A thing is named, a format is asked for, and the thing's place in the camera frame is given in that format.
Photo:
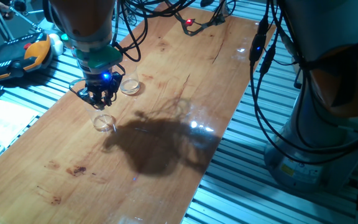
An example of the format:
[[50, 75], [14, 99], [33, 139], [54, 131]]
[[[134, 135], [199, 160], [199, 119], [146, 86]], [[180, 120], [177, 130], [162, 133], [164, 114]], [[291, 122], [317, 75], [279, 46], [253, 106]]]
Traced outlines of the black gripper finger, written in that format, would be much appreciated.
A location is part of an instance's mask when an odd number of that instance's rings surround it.
[[109, 90], [104, 91], [103, 101], [105, 106], [111, 106], [114, 102], [114, 92]]
[[84, 102], [91, 105], [93, 108], [101, 109], [102, 101], [100, 97], [98, 97], [93, 92], [89, 91], [87, 88], [80, 89], [76, 95], [81, 98]]

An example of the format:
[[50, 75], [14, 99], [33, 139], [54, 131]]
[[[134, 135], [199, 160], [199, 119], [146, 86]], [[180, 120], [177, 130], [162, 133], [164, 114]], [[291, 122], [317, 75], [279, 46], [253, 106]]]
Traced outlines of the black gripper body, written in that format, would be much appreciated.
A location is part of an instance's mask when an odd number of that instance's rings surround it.
[[117, 93], [123, 76], [119, 72], [86, 74], [86, 88], [94, 100], [111, 100]]

